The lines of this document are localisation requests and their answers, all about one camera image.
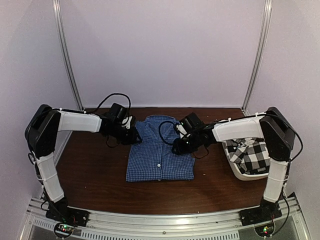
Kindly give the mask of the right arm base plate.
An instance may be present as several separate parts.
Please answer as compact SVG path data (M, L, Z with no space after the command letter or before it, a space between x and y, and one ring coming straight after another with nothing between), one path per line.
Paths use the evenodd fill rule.
M275 218L280 218L282 215L283 214L278 207L275 209L270 209L268 207L258 206L254 208L243 209L239 212L242 226L270 222Z

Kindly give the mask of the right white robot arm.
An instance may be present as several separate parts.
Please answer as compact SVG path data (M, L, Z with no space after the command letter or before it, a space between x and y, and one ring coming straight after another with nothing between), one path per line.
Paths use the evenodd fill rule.
M180 135L172 143L171 151L176 155L191 154L199 147L233 139L263 139L270 159L266 187L256 210L259 220L268 220L278 208L293 161L292 150L298 136L290 123L276 107L266 112L238 119L204 123L194 113L188 114L175 125Z

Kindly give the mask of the blue checked long sleeve shirt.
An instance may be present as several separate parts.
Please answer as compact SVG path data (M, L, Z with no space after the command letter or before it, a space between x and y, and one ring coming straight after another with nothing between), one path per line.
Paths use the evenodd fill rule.
M142 142L131 145L127 182L191 181L194 179L195 159L191 154L176 155L172 146L179 134L174 130L178 120L167 115L150 115L137 121L136 129Z

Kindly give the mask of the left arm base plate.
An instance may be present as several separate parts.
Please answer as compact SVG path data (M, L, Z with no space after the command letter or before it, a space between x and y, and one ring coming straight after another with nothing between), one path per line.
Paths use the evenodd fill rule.
M45 216L48 219L66 223L75 227L86 227L89 219L89 214L90 213L86 210L68 207L67 213L64 216L61 216L53 209L49 209L46 212Z

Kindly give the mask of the aluminium front rail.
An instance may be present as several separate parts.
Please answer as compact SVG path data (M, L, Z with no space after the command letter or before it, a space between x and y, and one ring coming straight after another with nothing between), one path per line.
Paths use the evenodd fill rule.
M194 214L122 214L88 210L85 227L76 227L66 240L310 240L295 197L288 200L290 214L282 229L270 238L256 233L258 226L244 226L240 210ZM58 240L56 222L46 218L48 204L31 198L18 240Z

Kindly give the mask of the aluminium frame post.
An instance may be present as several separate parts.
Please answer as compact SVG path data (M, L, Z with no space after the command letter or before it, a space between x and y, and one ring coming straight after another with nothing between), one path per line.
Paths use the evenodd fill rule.
M270 29L271 18L272 18L272 5L273 5L272 0L265 0L264 1L264 8L263 8L261 28L260 28L260 34L259 34L259 39L258 39L256 55L255 55L255 59L254 59L247 91L246 91L244 101L243 101L243 104L241 107L241 110L245 115L248 115L248 106L249 106L249 103L250 103L250 100L251 100L251 97L252 97L252 94L254 91L255 83L258 78L265 46L267 43L267 38L269 35L269 29Z
M70 54L68 50L68 44L67 44L67 39L66 39L66 34L64 29L62 11L61 11L61 1L53 0L52 6L53 6L53 13L55 17L56 27L57 27L57 34L60 42L62 58L63 58L67 78L70 84L70 88L72 91L72 95L75 100L77 108L79 110L83 110L84 106L81 101L80 93L76 83L76 79L75 79L75 75L74 75L74 71L73 71L73 67L70 59Z

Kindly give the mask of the left round circuit board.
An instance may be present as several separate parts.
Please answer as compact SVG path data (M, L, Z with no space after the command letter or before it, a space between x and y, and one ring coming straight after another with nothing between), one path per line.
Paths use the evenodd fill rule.
M58 222L53 227L53 233L61 239L70 237L73 234L74 230L75 227L73 225L68 225L63 222Z

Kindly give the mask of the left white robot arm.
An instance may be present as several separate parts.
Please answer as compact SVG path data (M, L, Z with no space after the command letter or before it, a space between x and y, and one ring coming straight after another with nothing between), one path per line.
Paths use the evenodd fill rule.
M113 137L119 144L140 144L142 138L135 127L136 119L124 106L113 103L104 114L52 108L42 104L28 124L24 136L28 158L35 166L39 182L49 203L49 211L61 222L72 218L67 199L55 167L54 152L59 132L100 133Z

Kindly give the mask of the round circuit board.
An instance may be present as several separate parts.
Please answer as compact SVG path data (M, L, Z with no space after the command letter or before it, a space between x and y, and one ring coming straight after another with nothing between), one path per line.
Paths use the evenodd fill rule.
M255 225L254 230L259 237L268 238L273 235L275 231L275 224L271 222L262 225Z
M61 239L70 237L73 234L74 230L75 227L73 225L68 225L63 222L58 222L53 227L53 233Z

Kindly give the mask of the left aluminium frame post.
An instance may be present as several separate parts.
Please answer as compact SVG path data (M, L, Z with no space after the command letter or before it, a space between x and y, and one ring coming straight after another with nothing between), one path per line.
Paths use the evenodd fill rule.
M61 1L53 0L52 6L53 6L53 13L55 17L56 27L57 27L57 34L60 42L62 58L63 58L67 78L70 84L70 88L72 91L72 95L75 100L77 108L79 110L83 110L84 106L81 101L80 93L76 83L76 79L75 79L75 75L74 75L74 71L73 71L73 67L70 59L70 54L68 50L68 44L67 44L67 39L66 39L66 34L64 29L62 11L61 11Z

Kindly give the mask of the right round circuit board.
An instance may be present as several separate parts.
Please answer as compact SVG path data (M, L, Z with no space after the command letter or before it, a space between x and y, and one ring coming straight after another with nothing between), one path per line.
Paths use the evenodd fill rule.
M262 225L255 225L254 230L259 237L268 238L273 235L275 231L275 224L271 222Z

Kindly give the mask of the right aluminium frame post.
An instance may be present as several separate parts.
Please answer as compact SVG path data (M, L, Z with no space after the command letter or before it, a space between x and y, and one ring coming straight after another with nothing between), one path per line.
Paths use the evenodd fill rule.
M251 97L252 97L252 94L254 91L255 83L258 78L265 46L267 43L267 38L269 35L269 29L270 29L271 18L272 18L272 5L273 5L272 0L265 0L264 1L264 8L263 8L261 28L260 28L260 34L259 34L259 39L258 39L256 55L255 55L255 59L254 59L247 91L246 91L244 101L243 101L243 104L241 107L241 110L245 115L248 115L248 106L249 106L249 103L250 103L250 100L251 100Z

